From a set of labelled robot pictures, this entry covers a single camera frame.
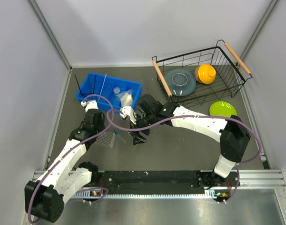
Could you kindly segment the clear bag of white powder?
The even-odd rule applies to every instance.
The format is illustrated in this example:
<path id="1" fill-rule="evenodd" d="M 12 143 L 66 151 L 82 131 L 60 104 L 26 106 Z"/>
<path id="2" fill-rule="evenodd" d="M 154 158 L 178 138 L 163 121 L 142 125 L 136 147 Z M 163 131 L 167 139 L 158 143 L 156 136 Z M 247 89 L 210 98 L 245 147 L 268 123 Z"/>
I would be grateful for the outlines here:
<path id="1" fill-rule="evenodd" d="M 121 103 L 121 108 L 125 106 L 132 106 L 133 104 L 133 90 L 127 90 L 118 94 Z"/>

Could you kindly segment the black wire ring stand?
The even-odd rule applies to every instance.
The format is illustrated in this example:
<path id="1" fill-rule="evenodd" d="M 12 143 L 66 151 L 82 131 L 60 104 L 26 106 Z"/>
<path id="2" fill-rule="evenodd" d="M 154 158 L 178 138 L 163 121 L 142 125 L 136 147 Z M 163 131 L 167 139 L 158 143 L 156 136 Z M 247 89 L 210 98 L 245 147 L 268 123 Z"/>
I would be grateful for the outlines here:
<path id="1" fill-rule="evenodd" d="M 96 82 L 97 75 L 95 73 L 88 73 L 82 85 L 79 84 L 77 76 L 74 75 L 74 77 L 78 87 L 78 92 L 75 95 L 76 99 L 78 98 L 83 99 L 90 94 L 95 94 L 95 88 L 97 83 Z"/>

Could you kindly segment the glass bulb tube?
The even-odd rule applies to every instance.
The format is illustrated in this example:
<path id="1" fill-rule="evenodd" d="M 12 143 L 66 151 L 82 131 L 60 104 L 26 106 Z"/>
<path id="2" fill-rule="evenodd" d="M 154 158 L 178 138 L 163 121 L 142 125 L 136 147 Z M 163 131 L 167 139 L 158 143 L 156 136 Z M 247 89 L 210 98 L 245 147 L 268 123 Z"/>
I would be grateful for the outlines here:
<path id="1" fill-rule="evenodd" d="M 107 78 L 107 74 L 105 74 L 103 82 L 102 82 L 102 86 L 101 86 L 101 90 L 100 90 L 100 94 L 99 94 L 100 96 L 102 95 L 102 91 L 103 91 L 103 88 L 104 88 L 104 84 L 105 84 L 106 78 Z"/>

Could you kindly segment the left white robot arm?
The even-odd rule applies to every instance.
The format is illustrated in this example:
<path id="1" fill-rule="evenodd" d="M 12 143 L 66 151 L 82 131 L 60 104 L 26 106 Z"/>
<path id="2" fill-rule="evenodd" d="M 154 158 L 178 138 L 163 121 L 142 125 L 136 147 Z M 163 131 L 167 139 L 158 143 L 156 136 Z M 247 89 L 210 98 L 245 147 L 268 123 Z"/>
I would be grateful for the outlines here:
<path id="1" fill-rule="evenodd" d="M 61 216 L 66 203 L 84 185 L 94 186 L 99 174 L 89 167 L 77 168 L 70 175 L 76 162 L 104 131 L 105 115 L 99 109 L 86 110 L 84 120 L 73 130 L 61 153 L 52 165 L 35 181 L 24 188 L 25 211 L 28 220 L 35 216 L 54 223 Z"/>

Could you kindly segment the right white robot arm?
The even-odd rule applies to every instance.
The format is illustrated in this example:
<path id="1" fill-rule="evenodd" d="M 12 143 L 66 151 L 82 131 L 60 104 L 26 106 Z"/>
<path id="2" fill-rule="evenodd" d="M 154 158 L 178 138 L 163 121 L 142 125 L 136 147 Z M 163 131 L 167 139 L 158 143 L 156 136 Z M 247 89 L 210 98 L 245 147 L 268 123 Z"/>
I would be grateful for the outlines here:
<path id="1" fill-rule="evenodd" d="M 138 105 L 142 115 L 132 107 L 125 106 L 122 111 L 130 117 L 133 129 L 143 128 L 162 121 L 171 127 L 185 128 L 206 135 L 220 144 L 220 156 L 213 169 L 209 185 L 224 185 L 229 180 L 231 170 L 242 161 L 250 141 L 248 130 L 240 124 L 239 117 L 232 115 L 227 119 L 212 119 L 191 111 L 174 102 L 161 104 L 150 94 L 140 97 Z"/>

